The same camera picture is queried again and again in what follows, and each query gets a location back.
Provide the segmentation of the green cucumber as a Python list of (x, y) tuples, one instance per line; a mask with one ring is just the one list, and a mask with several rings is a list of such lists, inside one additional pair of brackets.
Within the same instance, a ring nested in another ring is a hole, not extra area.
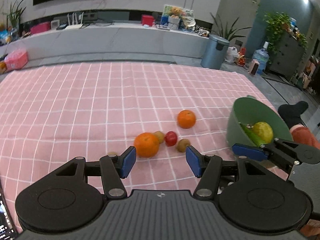
[(261, 137), (253, 133), (247, 126), (243, 124), (240, 124), (240, 126), (255, 146), (260, 147), (261, 145), (266, 145), (266, 142), (261, 139)]

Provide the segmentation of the large green-yellow pomelo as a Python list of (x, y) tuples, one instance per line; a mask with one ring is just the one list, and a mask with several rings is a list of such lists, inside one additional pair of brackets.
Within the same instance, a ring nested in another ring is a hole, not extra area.
[(253, 133), (259, 136), (264, 142), (267, 144), (271, 143), (273, 140), (273, 129), (266, 122), (257, 122), (253, 125), (252, 128)]

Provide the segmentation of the orange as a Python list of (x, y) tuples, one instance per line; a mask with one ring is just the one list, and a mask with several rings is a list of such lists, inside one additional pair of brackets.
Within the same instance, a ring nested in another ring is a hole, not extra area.
[(145, 132), (135, 138), (134, 147), (140, 158), (151, 158), (159, 150), (159, 140), (154, 134)]
[(180, 128), (190, 129), (196, 124), (196, 115), (190, 110), (183, 110), (177, 115), (177, 124)]

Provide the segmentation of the red tomato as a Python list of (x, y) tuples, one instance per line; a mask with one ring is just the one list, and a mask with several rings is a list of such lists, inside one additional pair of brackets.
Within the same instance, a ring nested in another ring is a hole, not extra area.
[(175, 146), (177, 143), (177, 139), (178, 139), (177, 134), (173, 131), (169, 131), (168, 133), (166, 133), (164, 137), (165, 144), (168, 147)]

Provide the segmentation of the grey drawer cabinet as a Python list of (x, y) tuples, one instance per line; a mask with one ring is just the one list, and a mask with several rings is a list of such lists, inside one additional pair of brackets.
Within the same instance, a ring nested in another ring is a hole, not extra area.
[(302, 45), (290, 34), (285, 34), (279, 43), (279, 48), (268, 67), (268, 71), (290, 80), (298, 68), (303, 53)]

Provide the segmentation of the blue water jug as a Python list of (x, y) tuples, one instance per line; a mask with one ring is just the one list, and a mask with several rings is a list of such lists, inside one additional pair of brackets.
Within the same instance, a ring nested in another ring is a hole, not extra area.
[(263, 70), (266, 68), (266, 65), (269, 60), (269, 54), (267, 52), (267, 48), (268, 48), (268, 42), (265, 42), (262, 48), (257, 49), (253, 53), (252, 59), (255, 59), (259, 62), (257, 73), (260, 75), (263, 73)]

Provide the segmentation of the white plastic bag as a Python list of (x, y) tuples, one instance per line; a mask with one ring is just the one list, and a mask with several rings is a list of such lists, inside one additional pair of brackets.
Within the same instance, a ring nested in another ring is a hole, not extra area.
[(233, 64), (239, 57), (238, 50), (236, 47), (228, 47), (226, 55), (225, 55), (225, 62), (227, 64)]

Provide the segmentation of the blue-grey trash bin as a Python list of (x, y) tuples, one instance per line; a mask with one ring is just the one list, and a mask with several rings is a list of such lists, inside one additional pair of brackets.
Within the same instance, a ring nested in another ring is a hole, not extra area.
[(210, 35), (201, 60), (201, 66), (219, 70), (224, 62), (228, 47), (229, 41), (227, 39), (217, 35)]

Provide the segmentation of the potted plant behind bin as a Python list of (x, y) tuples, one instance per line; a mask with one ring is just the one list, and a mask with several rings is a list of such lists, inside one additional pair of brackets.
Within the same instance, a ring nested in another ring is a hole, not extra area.
[(235, 25), (238, 22), (239, 17), (237, 17), (236, 20), (231, 25), (229, 25), (228, 22), (223, 24), (219, 14), (214, 16), (211, 12), (210, 15), (214, 21), (209, 34), (210, 36), (218, 36), (224, 38), (225, 40), (232, 41), (236, 38), (244, 38), (245, 36), (239, 35), (239, 32), (251, 29), (251, 27), (236, 28)]

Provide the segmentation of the smartphone on cloth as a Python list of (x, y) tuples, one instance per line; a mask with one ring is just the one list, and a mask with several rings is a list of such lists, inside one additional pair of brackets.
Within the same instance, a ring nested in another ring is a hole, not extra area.
[(17, 229), (13, 223), (7, 207), (3, 189), (0, 193), (0, 240), (13, 240), (18, 237)]

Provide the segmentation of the red box on shelf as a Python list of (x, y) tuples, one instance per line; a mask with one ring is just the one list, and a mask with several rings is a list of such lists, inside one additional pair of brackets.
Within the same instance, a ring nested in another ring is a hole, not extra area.
[(143, 26), (148, 26), (148, 27), (152, 27), (153, 24), (154, 24), (154, 17), (152, 15), (142, 15), (142, 18), (141, 18), (141, 24)]

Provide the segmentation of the white wifi router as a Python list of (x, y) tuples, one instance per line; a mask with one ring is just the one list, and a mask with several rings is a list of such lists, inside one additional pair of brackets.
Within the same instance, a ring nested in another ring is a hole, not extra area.
[(67, 27), (66, 29), (80, 29), (83, 26), (84, 13), (79, 15), (76, 12), (67, 14)]

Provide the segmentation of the pink box on shelf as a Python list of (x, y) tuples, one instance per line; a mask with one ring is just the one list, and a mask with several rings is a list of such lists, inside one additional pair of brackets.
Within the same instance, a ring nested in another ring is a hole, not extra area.
[(43, 22), (43, 23), (39, 23), (37, 25), (32, 26), (30, 28), (30, 32), (32, 35), (34, 35), (34, 34), (39, 34), (39, 33), (49, 31), (50, 29), (51, 29), (50, 22)]

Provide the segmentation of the teddy bear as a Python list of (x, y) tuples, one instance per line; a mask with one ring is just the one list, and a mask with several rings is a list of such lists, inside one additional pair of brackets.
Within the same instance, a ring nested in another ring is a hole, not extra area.
[(180, 18), (183, 14), (183, 9), (180, 7), (170, 6), (167, 15), (173, 18)]

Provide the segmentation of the potted plant left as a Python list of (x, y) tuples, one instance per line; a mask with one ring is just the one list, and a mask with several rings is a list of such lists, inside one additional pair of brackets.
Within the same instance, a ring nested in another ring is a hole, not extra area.
[(20, 7), (20, 5), (24, 2), (24, 0), (21, 0), (18, 2), (17, 0), (14, 3), (10, 3), (10, 9), (9, 12), (3, 12), (2, 14), (6, 16), (7, 21), (11, 23), (11, 30), (9, 31), (9, 34), (11, 36), (12, 41), (16, 41), (20, 38), (20, 21), (22, 14), (24, 13), (26, 7)]

